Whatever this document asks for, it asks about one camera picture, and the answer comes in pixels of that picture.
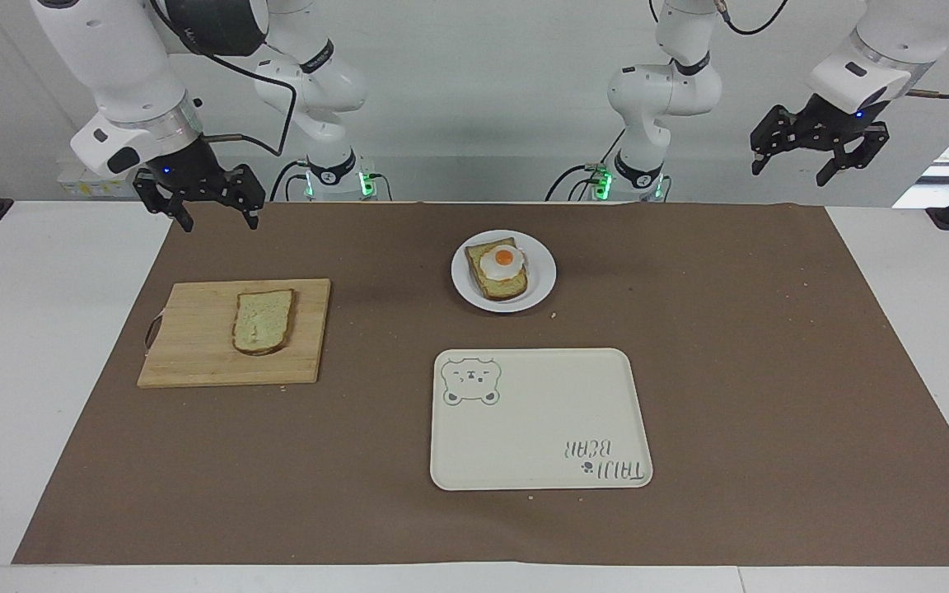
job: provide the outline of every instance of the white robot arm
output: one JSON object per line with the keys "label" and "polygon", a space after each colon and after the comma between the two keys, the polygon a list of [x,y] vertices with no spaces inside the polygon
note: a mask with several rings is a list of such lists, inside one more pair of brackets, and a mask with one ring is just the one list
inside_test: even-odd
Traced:
{"label": "white robot arm", "polygon": [[713,0],[666,0],[657,40],[669,64],[623,68],[610,82],[610,105],[621,114],[625,135],[607,162],[613,184],[600,198],[641,200],[652,195],[664,166],[671,132],[664,115],[700,115],[715,108],[722,80],[709,63],[709,41],[718,15]]}
{"label": "white robot arm", "polygon": [[750,136],[753,174],[772,156],[801,147],[833,153],[818,173],[820,186],[840,171],[865,169],[890,137],[875,118],[910,93],[948,46],[949,1],[867,0],[852,34],[812,72],[805,109],[794,114],[776,105]]}
{"label": "white robot arm", "polygon": [[[336,115],[361,109],[368,86],[360,72],[335,55],[334,44],[317,22],[316,3],[269,0],[266,44],[285,57],[264,61],[256,74],[298,89],[292,121],[308,138],[309,198],[368,198],[373,188],[366,168]],[[291,96],[285,89],[266,82],[256,82],[255,89],[267,104],[288,112]]]}
{"label": "white robot arm", "polygon": [[[309,136],[308,161],[316,180],[310,187],[336,198],[362,199],[374,193],[361,159],[349,146],[336,112],[365,102],[361,76],[336,58],[328,38],[316,29],[312,0],[30,0],[35,15],[72,74],[86,84],[97,115],[72,139],[83,164],[103,176],[147,165],[135,187],[151,212],[164,212],[189,230],[187,200],[216,200],[241,210],[257,227],[264,191],[248,166],[225,171],[207,138],[184,84],[166,59],[153,19],[162,16],[186,48],[207,56],[250,56],[270,44],[287,59],[261,64],[259,84],[276,109],[291,111]],[[283,150],[282,146],[274,152]],[[161,195],[158,187],[168,190]]]}

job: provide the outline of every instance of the table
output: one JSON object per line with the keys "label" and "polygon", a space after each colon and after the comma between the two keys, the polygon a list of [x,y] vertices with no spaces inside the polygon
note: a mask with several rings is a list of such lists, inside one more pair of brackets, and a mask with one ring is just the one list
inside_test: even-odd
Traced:
{"label": "table", "polygon": [[[916,211],[830,214],[949,422],[949,233]],[[949,569],[9,567],[168,228],[136,203],[19,203],[0,222],[0,590],[949,590]]]}

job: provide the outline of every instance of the cutting board handle hole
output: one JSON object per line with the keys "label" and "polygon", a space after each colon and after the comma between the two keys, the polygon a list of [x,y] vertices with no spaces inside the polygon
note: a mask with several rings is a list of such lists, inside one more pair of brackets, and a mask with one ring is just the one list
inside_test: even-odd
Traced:
{"label": "cutting board handle hole", "polygon": [[152,345],[155,344],[156,338],[159,335],[159,328],[163,326],[163,311],[159,312],[159,315],[156,315],[156,319],[152,320],[148,324],[148,331],[146,331],[146,356],[148,356],[148,350],[152,349]]}

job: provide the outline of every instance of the egg white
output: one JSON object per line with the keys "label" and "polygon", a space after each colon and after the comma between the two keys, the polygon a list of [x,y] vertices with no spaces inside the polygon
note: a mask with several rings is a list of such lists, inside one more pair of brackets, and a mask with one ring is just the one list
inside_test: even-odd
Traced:
{"label": "egg white", "polygon": [[[497,263],[497,253],[500,251],[511,252],[515,256],[508,266],[501,266]],[[526,263],[526,256],[522,251],[517,250],[509,245],[501,245],[499,247],[491,249],[486,255],[482,255],[482,259],[479,261],[479,266],[482,268],[482,273],[485,273],[485,277],[489,280],[503,282],[505,280],[512,280],[520,273],[522,273],[522,267]]]}

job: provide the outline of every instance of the bear face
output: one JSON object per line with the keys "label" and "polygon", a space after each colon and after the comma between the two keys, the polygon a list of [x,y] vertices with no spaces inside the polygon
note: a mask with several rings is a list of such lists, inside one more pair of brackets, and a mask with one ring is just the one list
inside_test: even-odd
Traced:
{"label": "bear face", "polygon": [[449,361],[442,367],[445,379],[445,403],[460,405],[465,400],[481,400],[486,405],[500,401],[497,391],[500,365],[494,360],[463,359]]}

